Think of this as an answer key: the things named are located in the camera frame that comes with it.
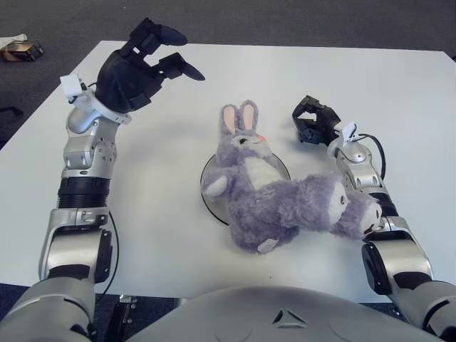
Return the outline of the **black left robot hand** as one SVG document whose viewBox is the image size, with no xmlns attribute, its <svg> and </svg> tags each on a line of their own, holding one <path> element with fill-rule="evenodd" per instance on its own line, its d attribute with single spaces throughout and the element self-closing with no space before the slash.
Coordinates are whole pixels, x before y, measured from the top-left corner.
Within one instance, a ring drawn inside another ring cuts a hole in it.
<svg viewBox="0 0 456 342">
<path fill-rule="evenodd" d="M 205 77 L 194 66 L 174 53 L 153 66 L 144 61 L 161 45 L 183 46 L 187 37 L 179 31 L 143 19 L 130 33 L 130 38 L 112 52 L 102 65 L 96 81 L 96 98 L 110 110 L 126 114 L 149 103 L 165 79 L 182 75 L 203 81 Z"/>
</svg>

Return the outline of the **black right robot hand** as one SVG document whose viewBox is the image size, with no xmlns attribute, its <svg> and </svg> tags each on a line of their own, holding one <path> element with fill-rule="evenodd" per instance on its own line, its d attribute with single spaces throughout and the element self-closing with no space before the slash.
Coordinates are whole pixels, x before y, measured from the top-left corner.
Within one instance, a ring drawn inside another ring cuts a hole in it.
<svg viewBox="0 0 456 342">
<path fill-rule="evenodd" d="M 329 146 L 337 138 L 335 127 L 341 119 L 336 112 L 307 95 L 291 114 L 301 143 Z"/>
</svg>

